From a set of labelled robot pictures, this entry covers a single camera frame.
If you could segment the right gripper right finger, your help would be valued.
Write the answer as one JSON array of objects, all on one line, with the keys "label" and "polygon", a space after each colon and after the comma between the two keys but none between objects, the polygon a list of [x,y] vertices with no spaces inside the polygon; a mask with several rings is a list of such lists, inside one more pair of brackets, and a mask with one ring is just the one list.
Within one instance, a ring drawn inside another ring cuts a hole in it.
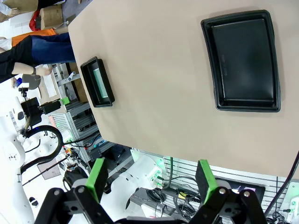
[{"label": "right gripper right finger", "polygon": [[219,186],[207,160],[199,160],[195,174],[201,204],[189,221],[191,224],[214,224],[219,217],[234,224],[266,224],[267,220],[255,191],[243,189],[239,193]]}]

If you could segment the jeans person's bare hand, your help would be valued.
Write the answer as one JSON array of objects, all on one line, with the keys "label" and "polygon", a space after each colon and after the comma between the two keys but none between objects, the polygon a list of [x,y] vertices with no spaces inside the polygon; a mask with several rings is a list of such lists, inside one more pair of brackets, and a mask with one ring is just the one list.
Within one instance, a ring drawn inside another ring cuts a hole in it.
[{"label": "jeans person's bare hand", "polygon": [[48,76],[52,72],[52,67],[49,67],[48,65],[40,65],[36,67],[36,74],[43,77]]}]

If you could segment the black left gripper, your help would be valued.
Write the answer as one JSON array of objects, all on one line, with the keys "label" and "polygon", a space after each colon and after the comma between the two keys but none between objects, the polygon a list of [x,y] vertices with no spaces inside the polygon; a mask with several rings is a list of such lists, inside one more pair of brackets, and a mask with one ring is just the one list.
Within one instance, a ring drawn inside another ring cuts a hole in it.
[{"label": "black left gripper", "polygon": [[30,118],[30,126],[34,126],[42,121],[41,115],[42,112],[44,114],[49,114],[61,108],[63,105],[67,105],[70,103],[68,97],[56,99],[51,102],[44,103],[39,105],[38,99],[36,97],[27,99],[22,103],[22,108],[27,116]]}]

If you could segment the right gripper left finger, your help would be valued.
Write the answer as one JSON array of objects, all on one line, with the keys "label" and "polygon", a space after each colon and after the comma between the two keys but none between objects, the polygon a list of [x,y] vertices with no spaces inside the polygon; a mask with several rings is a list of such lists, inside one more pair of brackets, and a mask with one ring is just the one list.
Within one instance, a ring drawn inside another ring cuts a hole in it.
[{"label": "right gripper left finger", "polygon": [[51,188],[40,207],[36,224],[68,224],[73,215],[83,214],[89,224],[111,224],[100,205],[108,179],[107,163],[97,159],[87,181],[68,192]]}]

